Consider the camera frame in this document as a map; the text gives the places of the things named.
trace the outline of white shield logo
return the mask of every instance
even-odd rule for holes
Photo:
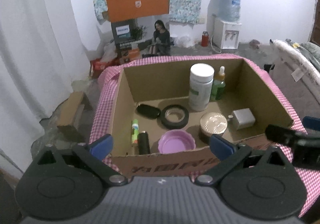
[[[136,8],[139,8],[139,7],[141,7],[141,0],[136,1]]]

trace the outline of pink bowl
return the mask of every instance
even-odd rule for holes
[[[195,148],[194,138],[182,129],[168,131],[160,138],[158,144],[161,154],[173,154]]]

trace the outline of red thermos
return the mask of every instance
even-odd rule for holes
[[[204,31],[202,33],[202,40],[201,40],[201,46],[207,47],[209,42],[209,34],[207,31]]]

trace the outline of black dress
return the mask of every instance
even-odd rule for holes
[[[153,33],[153,45],[157,46],[158,52],[161,56],[170,56],[170,33],[165,30],[164,33],[154,31]]]

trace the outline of pink checkered tablecloth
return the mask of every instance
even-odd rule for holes
[[[97,106],[96,114],[93,121],[93,126],[91,130],[90,143],[99,139],[103,135],[107,134],[107,129],[109,126],[109,120],[111,117],[112,104],[115,97],[115,91],[117,87],[117,82],[119,78],[119,74],[121,70],[125,67],[131,66],[140,66],[152,63],[162,63],[162,62],[173,62],[173,61],[183,61],[183,60],[209,60],[209,59],[239,59],[242,57],[234,55],[234,54],[216,54],[211,56],[162,56],[162,57],[151,57],[140,59],[136,61],[132,61],[130,63],[121,65],[121,66],[113,66],[108,67],[103,71],[101,76],[98,79],[98,84],[101,89],[100,100]],[[254,62],[243,58],[260,76],[260,78],[269,86],[269,88],[273,91],[273,93],[277,96],[279,101],[283,104],[283,106],[287,109],[289,114],[294,120],[294,124],[292,129],[306,132],[301,120],[299,119],[297,113],[289,103],[289,101],[285,98],[276,84],[269,77],[268,73],[264,70],[261,70]],[[288,147],[280,146],[284,154],[288,157],[290,161],[292,161],[292,153]],[[112,164],[110,158],[104,159],[104,163],[119,171],[117,166]],[[300,216],[302,216],[307,210],[312,206],[312,204],[316,201],[320,194],[320,172],[319,171],[311,171],[296,168],[297,173],[299,174],[301,180],[307,188],[308,197],[306,203],[304,204]],[[194,179],[198,176],[200,172],[192,172],[189,175]]]

